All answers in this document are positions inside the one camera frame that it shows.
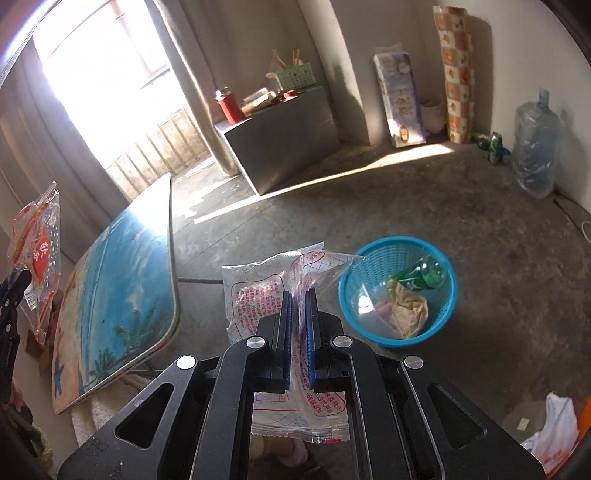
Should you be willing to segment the clear red-orange snack bag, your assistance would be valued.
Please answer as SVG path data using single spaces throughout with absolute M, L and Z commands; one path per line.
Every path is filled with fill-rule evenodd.
M 61 277 L 60 194 L 55 181 L 13 218 L 7 257 L 18 273 L 31 274 L 24 290 L 27 316 L 35 340 L 44 346 Z

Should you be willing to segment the brown paper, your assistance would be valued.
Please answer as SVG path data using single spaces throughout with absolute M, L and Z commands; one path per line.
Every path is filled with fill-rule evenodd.
M 404 339 L 418 335 L 429 318 L 427 300 L 394 280 L 387 282 L 390 298 L 389 323 Z

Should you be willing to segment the clear plastic bag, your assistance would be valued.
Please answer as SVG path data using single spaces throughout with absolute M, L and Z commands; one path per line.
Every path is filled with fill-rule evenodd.
M 387 339 L 401 339 L 392 320 L 392 301 L 385 282 L 362 284 L 351 302 L 356 322 L 368 332 Z

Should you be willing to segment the white red-printed cake wrapper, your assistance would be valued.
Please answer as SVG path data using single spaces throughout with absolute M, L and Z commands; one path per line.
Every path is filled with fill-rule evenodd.
M 280 312 L 284 293 L 294 299 L 290 338 L 290 387 L 254 394 L 252 433 L 315 444 L 349 441 L 345 394 L 317 394 L 310 386 L 305 348 L 304 293 L 329 291 L 363 258 L 335 253 L 317 243 L 263 261 L 222 268 L 226 333 L 231 344 L 256 334 L 259 320 Z

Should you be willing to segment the blue plastic trash basket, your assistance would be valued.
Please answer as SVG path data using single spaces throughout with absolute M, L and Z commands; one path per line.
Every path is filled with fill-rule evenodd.
M 388 348 L 436 335 L 455 310 L 459 286 L 450 261 L 430 243 L 388 237 L 358 252 L 339 281 L 339 305 L 349 326 Z

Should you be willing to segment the foot in pink slipper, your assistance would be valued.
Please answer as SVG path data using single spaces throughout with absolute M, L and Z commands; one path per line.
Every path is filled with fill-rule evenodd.
M 249 442 L 249 459 L 276 457 L 283 466 L 294 468 L 308 461 L 308 448 L 301 440 L 287 437 L 252 435 Z

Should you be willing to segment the beach print folding table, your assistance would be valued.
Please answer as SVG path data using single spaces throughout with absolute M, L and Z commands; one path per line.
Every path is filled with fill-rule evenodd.
M 75 265 L 54 337 L 54 413 L 106 387 L 174 337 L 179 306 L 171 200 L 172 178 L 164 175 Z

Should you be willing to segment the white plastic shopping bag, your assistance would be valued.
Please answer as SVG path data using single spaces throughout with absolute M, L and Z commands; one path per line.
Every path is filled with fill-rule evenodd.
M 547 476 L 557 470 L 578 443 L 579 426 L 571 398 L 549 393 L 543 428 L 521 445 L 542 465 Z

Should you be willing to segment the green glass bottle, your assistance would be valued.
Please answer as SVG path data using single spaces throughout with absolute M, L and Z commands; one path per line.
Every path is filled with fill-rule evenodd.
M 446 280 L 446 270 L 433 256 L 428 255 L 412 266 L 389 276 L 410 291 L 435 290 Z

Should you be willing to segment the red thermos bottle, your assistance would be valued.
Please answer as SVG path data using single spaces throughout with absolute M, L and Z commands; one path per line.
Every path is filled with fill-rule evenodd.
M 235 95 L 228 87 L 218 89 L 215 92 L 215 100 L 230 125 L 245 121 L 245 113 L 242 112 Z

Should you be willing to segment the grey window curtain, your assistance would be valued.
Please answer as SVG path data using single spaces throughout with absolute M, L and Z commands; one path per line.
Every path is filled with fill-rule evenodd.
M 202 141 L 226 175 L 238 175 L 235 156 L 214 127 L 221 118 L 213 96 L 216 87 L 183 3 L 145 1 L 145 5 Z

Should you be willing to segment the grey metal cabinet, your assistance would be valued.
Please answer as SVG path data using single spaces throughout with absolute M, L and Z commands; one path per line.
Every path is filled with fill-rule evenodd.
M 325 89 L 257 111 L 245 121 L 215 125 L 240 173 L 256 194 L 276 190 L 290 177 L 341 148 Z

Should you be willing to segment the green drink can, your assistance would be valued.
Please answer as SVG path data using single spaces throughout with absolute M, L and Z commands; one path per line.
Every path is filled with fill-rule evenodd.
M 492 165 L 507 164 L 511 152 L 504 146 L 503 137 L 498 132 L 490 135 L 475 132 L 472 135 L 477 146 L 486 153 L 488 162 Z

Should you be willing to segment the large clear water jug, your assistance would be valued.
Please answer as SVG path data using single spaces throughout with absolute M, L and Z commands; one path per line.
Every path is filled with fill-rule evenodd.
M 537 199 L 554 191 L 560 157 L 562 123 L 549 103 L 550 92 L 540 88 L 536 101 L 515 112 L 512 169 L 519 185 Z

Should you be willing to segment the toilet paper roll pack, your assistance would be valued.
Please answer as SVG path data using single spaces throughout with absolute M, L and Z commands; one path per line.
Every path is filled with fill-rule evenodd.
M 397 148 L 425 144 L 427 135 L 409 54 L 401 43 L 377 47 L 373 62 L 392 144 Z

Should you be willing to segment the green plastic utensil basket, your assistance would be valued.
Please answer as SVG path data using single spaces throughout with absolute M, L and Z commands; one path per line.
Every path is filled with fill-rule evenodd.
M 266 78 L 276 83 L 277 90 L 280 92 L 305 90 L 314 87 L 317 83 L 310 62 L 291 66 L 286 70 L 267 72 Z

